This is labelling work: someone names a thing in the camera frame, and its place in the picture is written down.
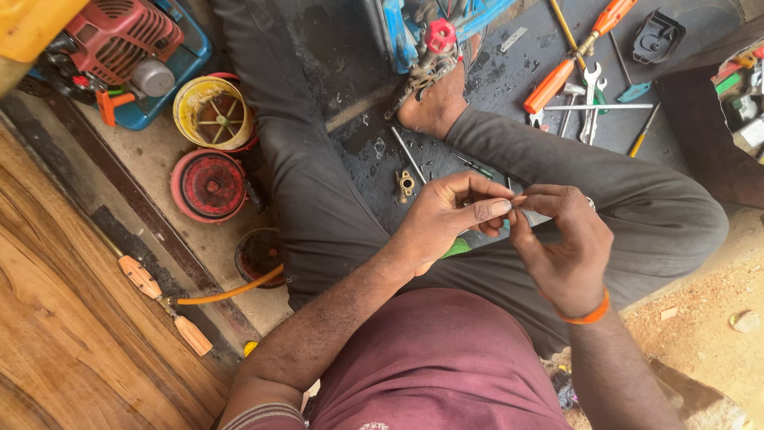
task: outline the hand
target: hand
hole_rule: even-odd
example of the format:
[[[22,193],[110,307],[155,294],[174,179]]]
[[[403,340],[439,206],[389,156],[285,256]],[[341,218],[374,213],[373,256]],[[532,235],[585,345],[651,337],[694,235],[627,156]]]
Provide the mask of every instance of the hand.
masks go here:
[[[533,281],[566,317],[590,314],[602,301],[613,232],[576,187],[531,185],[513,204],[510,241]],[[522,209],[552,217],[562,243],[541,244]]]
[[[513,197],[509,188],[473,171],[430,181],[416,196],[384,251],[411,265],[415,276],[422,275],[466,229],[499,236],[503,219],[512,209]],[[474,203],[457,208],[457,203],[467,198]]]

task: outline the man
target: man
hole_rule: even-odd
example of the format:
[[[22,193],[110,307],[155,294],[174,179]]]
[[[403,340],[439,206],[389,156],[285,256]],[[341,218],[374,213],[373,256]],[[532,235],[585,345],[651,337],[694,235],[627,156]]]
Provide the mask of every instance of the man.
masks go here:
[[[273,170],[296,311],[241,365],[226,430],[304,428],[319,378],[312,429],[568,428],[539,362],[566,345],[594,428],[681,428],[616,310],[720,245],[727,218],[702,187],[467,106],[460,64],[398,119],[530,186],[432,181],[389,237],[325,133],[273,2],[212,4]],[[517,208],[554,223],[531,229]],[[497,236],[505,218],[510,240],[439,260],[464,229]]]

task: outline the sandy ground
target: sandy ground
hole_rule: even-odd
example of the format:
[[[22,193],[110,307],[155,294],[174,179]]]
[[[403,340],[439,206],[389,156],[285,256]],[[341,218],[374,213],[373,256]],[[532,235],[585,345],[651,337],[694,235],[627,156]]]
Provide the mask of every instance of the sandy ground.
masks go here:
[[[673,318],[661,311],[678,307]],[[764,328],[748,334],[732,329],[730,317],[753,310],[764,317],[764,212],[741,210],[730,217],[730,234],[695,274],[667,286],[621,313],[642,350],[668,366],[719,389],[764,428]],[[569,363],[561,354],[555,360]],[[575,410],[577,430],[591,428]]]

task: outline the blue-handled screwdriver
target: blue-handled screwdriver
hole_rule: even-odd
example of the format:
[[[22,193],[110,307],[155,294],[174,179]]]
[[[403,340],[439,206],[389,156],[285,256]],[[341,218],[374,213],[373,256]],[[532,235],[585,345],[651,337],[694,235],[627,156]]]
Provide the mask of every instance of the blue-handled screwdriver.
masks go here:
[[[475,163],[473,163],[472,161],[467,161],[467,160],[463,159],[462,157],[459,157],[458,155],[454,154],[453,152],[450,152],[450,153],[451,153],[451,155],[453,155],[454,157],[456,157],[456,158],[458,158],[458,159],[462,160],[463,162],[467,163],[467,165],[468,165],[468,166],[470,166],[471,168],[473,168],[473,169],[475,169],[476,171],[480,172],[480,174],[482,174],[482,175],[483,175],[483,176],[485,176],[486,178],[488,178],[488,179],[494,179],[494,178],[495,178],[495,177],[494,177],[494,174],[493,174],[493,173],[490,173],[489,171],[487,171],[485,168],[483,168],[483,166],[481,166],[481,165],[476,165],[476,164],[475,164]]]

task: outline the orange hose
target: orange hose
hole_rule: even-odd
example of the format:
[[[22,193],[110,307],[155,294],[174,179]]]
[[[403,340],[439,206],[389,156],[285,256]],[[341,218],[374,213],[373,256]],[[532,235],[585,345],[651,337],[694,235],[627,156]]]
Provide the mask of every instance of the orange hose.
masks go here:
[[[246,284],[242,285],[241,287],[234,288],[229,292],[222,292],[220,294],[215,295],[208,295],[206,297],[195,297],[195,298],[179,298],[177,300],[178,305],[202,305],[204,303],[212,303],[214,301],[221,301],[225,300],[226,298],[233,297],[237,294],[241,294],[243,292],[247,292],[253,288],[259,287],[260,285],[263,285],[264,283],[270,281],[271,279],[277,277],[284,271],[284,264],[280,264],[275,269],[268,272],[266,275],[261,276],[260,278]]]

